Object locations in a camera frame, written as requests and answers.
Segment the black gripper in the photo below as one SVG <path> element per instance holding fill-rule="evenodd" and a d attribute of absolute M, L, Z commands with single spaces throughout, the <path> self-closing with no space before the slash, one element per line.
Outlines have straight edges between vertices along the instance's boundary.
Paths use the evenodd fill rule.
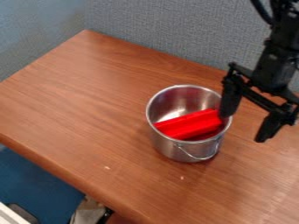
<path fill-rule="evenodd" d="M 269 112 L 259 127 L 255 141 L 263 143 L 281 128 L 294 125 L 299 115 L 299 97 L 289 89 L 299 61 L 299 50 L 267 45 L 254 70 L 235 62 L 229 64 L 223 78 L 219 116 L 233 116 L 243 97 Z"/>

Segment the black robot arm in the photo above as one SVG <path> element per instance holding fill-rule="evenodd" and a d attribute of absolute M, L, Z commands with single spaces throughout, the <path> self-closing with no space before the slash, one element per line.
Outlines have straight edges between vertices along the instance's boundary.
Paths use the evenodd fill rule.
<path fill-rule="evenodd" d="M 263 143 L 299 117 L 299 96 L 289 88 L 299 70 L 299 0 L 269 0 L 270 10 L 259 0 L 250 2 L 269 23 L 271 34 L 254 69 L 229 64 L 219 116 L 233 116 L 241 100 L 251 100 L 269 112 L 255 136 L 255 141 Z"/>

